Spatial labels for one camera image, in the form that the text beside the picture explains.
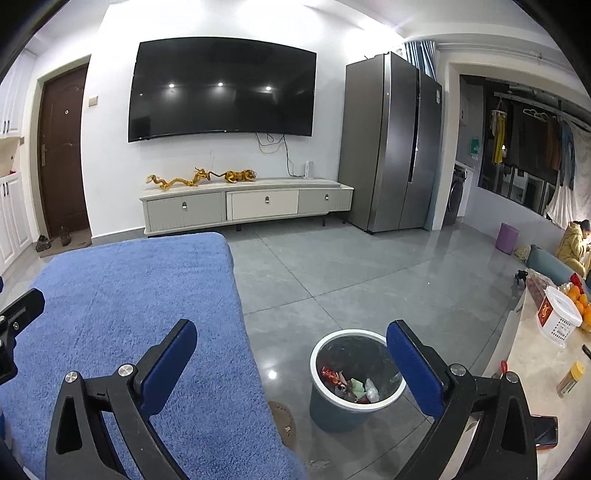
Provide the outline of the white plastic bag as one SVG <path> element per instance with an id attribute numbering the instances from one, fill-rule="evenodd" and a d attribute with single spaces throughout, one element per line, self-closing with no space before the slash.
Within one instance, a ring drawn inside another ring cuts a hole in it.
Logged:
<path id="1" fill-rule="evenodd" d="M 374 384 L 374 382 L 370 378 L 367 378 L 367 380 L 365 382 L 365 392 L 366 392 L 367 400 L 370 403 L 377 403 L 380 401 L 379 390 L 377 389 L 376 385 Z"/>

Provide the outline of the red snack bag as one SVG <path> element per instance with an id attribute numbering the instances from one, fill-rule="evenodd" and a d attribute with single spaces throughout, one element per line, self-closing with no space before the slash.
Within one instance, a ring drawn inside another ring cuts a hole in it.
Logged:
<path id="1" fill-rule="evenodd" d="M 322 366 L 321 377 L 325 387 L 329 389 L 337 390 L 339 392 L 346 392 L 346 390 L 348 390 L 348 381 L 342 376 L 341 372 L 332 370 L 328 366 Z"/>

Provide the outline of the white rimmed trash bin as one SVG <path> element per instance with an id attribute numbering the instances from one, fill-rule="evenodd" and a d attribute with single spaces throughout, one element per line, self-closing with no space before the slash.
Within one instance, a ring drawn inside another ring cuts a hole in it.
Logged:
<path id="1" fill-rule="evenodd" d="M 346 381 L 370 378 L 380 393 L 380 401 L 353 402 L 348 390 L 325 387 L 322 366 L 341 372 Z M 369 330 L 346 329 L 325 335 L 310 357 L 310 415 L 318 428 L 328 433 L 346 433 L 359 428 L 373 414 L 384 410 L 403 396 L 407 383 L 391 356 L 386 337 Z"/>

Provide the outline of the pair of shoes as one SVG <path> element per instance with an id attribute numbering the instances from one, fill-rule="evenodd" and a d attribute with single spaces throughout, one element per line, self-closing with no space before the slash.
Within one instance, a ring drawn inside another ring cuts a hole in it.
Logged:
<path id="1" fill-rule="evenodd" d="M 71 235 L 64 226 L 60 227 L 58 236 L 55 238 L 40 235 L 35 243 L 35 251 L 37 253 L 42 253 L 50 250 L 55 242 L 58 242 L 61 247 L 67 247 L 70 245 Z"/>

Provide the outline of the beige side table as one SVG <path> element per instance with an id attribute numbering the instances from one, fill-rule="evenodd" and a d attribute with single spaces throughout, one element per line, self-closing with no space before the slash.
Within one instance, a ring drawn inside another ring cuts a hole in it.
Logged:
<path id="1" fill-rule="evenodd" d="M 590 424 L 590 359 L 583 352 L 590 334 L 576 329 L 561 348 L 538 329 L 537 308 L 525 291 L 509 312 L 497 347 L 484 375 L 491 377 L 506 361 L 521 380 L 530 412 L 558 418 L 558 445 L 537 453 L 538 477 L 555 479 L 567 465 Z M 565 396 L 557 393 L 559 382 L 575 362 L 585 366 L 580 382 Z"/>

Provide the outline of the spice jar yellow lid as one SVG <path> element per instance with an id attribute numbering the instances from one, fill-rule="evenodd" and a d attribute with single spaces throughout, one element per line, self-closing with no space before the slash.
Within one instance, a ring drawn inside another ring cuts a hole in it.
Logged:
<path id="1" fill-rule="evenodd" d="M 580 361 L 575 361 L 556 387 L 558 396 L 564 397 L 568 394 L 583 378 L 584 374 L 584 364 Z"/>

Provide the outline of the blue fuzzy blanket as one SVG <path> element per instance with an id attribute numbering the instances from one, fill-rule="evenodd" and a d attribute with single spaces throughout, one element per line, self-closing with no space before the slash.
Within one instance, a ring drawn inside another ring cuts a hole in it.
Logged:
<path id="1" fill-rule="evenodd" d="M 43 314 L 17 339 L 17 376 L 1 407 L 36 476 L 66 373 L 106 376 L 134 363 L 173 325 L 191 321 L 197 348 L 151 420 L 191 479 L 303 479 L 281 442 L 245 331 L 233 259 L 221 234 L 86 248 L 52 259 L 34 281 Z"/>

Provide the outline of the green paper sheet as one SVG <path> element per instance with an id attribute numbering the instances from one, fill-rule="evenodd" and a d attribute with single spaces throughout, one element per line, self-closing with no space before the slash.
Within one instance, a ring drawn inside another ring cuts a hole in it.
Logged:
<path id="1" fill-rule="evenodd" d="M 360 380 L 350 378 L 348 380 L 348 391 L 351 393 L 353 402 L 355 403 L 363 403 L 363 401 L 367 400 L 365 386 L 363 385 L 363 382 L 360 382 Z"/>

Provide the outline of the brown slipper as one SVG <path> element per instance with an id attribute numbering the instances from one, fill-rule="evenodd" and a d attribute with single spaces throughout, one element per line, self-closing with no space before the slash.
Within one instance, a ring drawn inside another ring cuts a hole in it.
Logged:
<path id="1" fill-rule="evenodd" d="M 297 426 L 294 421 L 294 416 L 286 405 L 276 401 L 269 401 L 267 405 L 270 407 L 273 421 L 276 424 L 276 429 L 280 433 L 281 442 L 290 450 L 296 450 L 297 447 Z"/>

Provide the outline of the person in yellow jacket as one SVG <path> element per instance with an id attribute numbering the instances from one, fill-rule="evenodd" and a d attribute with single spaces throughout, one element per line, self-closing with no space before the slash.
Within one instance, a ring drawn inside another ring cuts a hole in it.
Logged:
<path id="1" fill-rule="evenodd" d="M 586 279 L 590 271 L 590 221 L 570 222 L 559 243 L 556 256 L 565 265 Z"/>

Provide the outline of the brown entrance door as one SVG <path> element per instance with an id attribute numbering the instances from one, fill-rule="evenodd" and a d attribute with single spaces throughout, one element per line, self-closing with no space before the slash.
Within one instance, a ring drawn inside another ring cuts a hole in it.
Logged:
<path id="1" fill-rule="evenodd" d="M 81 167 L 86 64 L 47 81 L 38 120 L 38 177 L 48 236 L 89 228 Z"/>

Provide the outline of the golden dragon figurine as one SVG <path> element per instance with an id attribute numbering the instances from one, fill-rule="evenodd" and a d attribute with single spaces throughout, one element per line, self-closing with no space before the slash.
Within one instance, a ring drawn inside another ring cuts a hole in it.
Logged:
<path id="1" fill-rule="evenodd" d="M 167 191 L 170 188 L 172 188 L 174 185 L 195 187 L 201 181 L 203 181 L 203 180 L 209 181 L 210 179 L 211 179 L 211 172 L 209 172 L 205 169 L 197 168 L 194 170 L 192 177 L 188 178 L 188 179 L 181 178 L 181 177 L 175 177 L 171 180 L 165 180 L 164 178 L 158 177 L 155 174 L 151 174 L 151 175 L 147 176 L 145 183 L 146 184 L 154 184 L 160 190 Z"/>

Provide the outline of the black curved television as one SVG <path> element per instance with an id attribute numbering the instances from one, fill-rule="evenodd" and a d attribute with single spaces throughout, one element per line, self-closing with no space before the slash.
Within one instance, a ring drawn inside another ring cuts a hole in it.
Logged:
<path id="1" fill-rule="evenodd" d="M 314 52 L 276 43 L 183 37 L 138 46 L 128 139 L 211 133 L 311 136 Z"/>

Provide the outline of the grey refrigerator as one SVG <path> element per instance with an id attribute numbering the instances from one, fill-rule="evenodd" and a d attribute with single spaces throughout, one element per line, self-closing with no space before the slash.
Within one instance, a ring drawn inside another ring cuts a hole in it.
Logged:
<path id="1" fill-rule="evenodd" d="M 441 158 L 442 86 L 393 52 L 346 66 L 338 180 L 370 234 L 424 228 Z"/>

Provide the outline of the white wall cupboards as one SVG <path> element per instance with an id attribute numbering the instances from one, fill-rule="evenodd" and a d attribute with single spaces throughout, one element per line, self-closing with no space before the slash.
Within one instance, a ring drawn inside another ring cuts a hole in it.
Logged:
<path id="1" fill-rule="evenodd" d="M 22 121 L 36 56 L 24 49 L 1 83 L 1 273 L 32 243 L 19 173 Z"/>

